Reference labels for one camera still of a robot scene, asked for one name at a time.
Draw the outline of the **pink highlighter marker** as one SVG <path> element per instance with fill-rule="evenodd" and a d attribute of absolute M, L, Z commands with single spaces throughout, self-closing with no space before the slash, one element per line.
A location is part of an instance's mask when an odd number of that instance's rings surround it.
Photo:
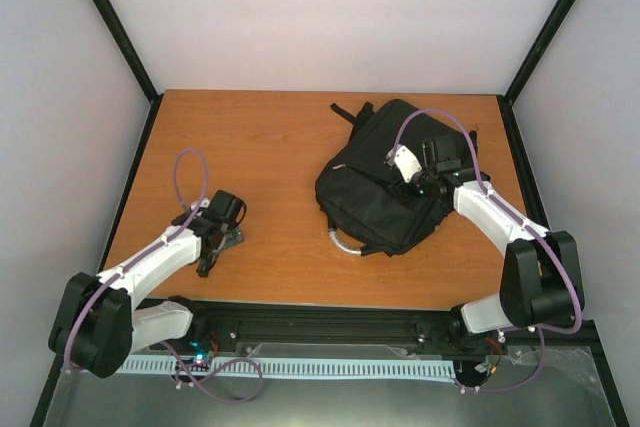
<path fill-rule="evenodd" d="M 196 268 L 197 275 L 201 278 L 207 278 L 216 265 L 219 256 L 220 254 L 217 251 L 210 251 L 202 255 Z"/>

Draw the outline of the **black student backpack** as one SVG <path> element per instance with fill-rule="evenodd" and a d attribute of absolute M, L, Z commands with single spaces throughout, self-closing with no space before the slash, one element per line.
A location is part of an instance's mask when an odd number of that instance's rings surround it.
<path fill-rule="evenodd" d="M 337 104 L 331 108 L 352 130 L 346 145 L 315 181 L 315 198 L 328 228 L 336 228 L 345 242 L 361 247 L 361 256 L 408 252 L 431 235 L 453 207 L 446 200 L 400 200 L 391 195 L 389 186 L 404 181 L 396 168 L 386 164 L 387 153 L 401 142 L 422 158 L 431 139 L 448 137 L 464 168 L 470 168 L 467 149 L 473 146 L 478 152 L 476 131 L 462 133 L 400 99 L 379 109 L 367 102 L 357 114 Z"/>

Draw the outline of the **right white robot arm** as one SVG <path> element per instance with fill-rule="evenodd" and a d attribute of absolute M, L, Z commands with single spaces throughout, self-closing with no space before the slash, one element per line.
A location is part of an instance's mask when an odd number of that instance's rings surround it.
<path fill-rule="evenodd" d="M 462 305 L 461 322 L 470 334 L 540 328 L 575 334 L 583 324 L 584 291 L 577 243 L 553 232 L 507 202 L 479 168 L 475 147 L 464 168 L 452 139 L 436 137 L 418 158 L 401 142 L 387 156 L 402 180 L 418 192 L 450 202 L 503 257 L 497 293 Z"/>

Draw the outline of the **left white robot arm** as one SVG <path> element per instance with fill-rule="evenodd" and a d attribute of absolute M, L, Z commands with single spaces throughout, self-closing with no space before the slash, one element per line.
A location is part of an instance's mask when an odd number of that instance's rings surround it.
<path fill-rule="evenodd" d="M 247 205 L 217 191 L 174 218 L 148 246 L 95 276 L 74 275 L 66 284 L 48 338 L 48 347 L 68 369 L 99 378 L 113 375 L 127 358 L 162 341 L 205 350 L 209 323 L 202 307 L 182 296 L 144 308 L 160 284 L 188 265 L 205 278 L 220 255 L 241 243 Z"/>

